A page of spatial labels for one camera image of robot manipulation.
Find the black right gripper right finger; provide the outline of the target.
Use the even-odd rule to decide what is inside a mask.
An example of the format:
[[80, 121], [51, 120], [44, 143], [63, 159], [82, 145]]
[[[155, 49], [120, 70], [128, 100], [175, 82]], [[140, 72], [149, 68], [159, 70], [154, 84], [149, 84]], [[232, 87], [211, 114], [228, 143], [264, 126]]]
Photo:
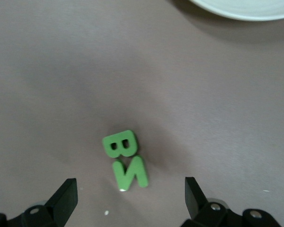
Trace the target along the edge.
[[246, 209], [239, 215], [218, 202], [209, 202], [194, 177], [185, 178], [185, 202], [190, 219], [183, 227], [281, 227], [264, 210]]

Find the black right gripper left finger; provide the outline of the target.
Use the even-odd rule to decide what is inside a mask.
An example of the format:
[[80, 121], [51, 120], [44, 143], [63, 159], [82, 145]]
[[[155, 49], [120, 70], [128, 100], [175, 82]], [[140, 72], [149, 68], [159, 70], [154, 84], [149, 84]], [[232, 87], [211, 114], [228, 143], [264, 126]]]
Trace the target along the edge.
[[65, 227], [77, 206], [77, 180], [69, 178], [44, 205], [35, 205], [10, 220], [0, 213], [0, 227]]

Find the green letter N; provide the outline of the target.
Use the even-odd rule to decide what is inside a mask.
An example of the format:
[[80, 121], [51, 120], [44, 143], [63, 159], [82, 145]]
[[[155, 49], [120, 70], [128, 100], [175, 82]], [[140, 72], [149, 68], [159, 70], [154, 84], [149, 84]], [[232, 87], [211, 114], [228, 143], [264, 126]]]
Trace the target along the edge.
[[134, 156], [128, 167], [124, 165], [122, 160], [116, 160], [112, 164], [112, 169], [121, 192], [128, 191], [134, 179], [142, 188], [149, 185], [144, 160], [140, 155]]

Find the green letter B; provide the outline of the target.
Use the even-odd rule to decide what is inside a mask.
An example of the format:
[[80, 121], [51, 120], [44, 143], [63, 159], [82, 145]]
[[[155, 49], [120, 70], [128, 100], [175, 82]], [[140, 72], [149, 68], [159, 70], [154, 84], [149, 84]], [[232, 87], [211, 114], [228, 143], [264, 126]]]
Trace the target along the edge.
[[138, 142], [133, 131], [126, 130], [102, 139], [106, 154], [111, 158], [131, 157], [138, 150]]

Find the large table cover mat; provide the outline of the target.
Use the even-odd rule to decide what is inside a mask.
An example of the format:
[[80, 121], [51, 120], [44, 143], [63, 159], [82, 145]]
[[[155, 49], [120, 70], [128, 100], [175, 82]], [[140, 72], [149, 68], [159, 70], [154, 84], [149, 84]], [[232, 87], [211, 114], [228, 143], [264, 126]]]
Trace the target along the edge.
[[[102, 139], [136, 136], [131, 157]], [[119, 191], [140, 155], [149, 185]], [[244, 22], [188, 0], [0, 0], [0, 212], [76, 178], [67, 227], [179, 227], [185, 177], [284, 227], [284, 19]]]

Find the pale beige plate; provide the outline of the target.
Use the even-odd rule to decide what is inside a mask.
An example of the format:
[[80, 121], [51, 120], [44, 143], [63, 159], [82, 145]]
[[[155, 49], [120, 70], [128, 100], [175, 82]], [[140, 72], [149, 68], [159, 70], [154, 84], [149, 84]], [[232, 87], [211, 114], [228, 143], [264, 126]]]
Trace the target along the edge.
[[189, 0], [218, 16], [241, 21], [284, 19], [284, 0]]

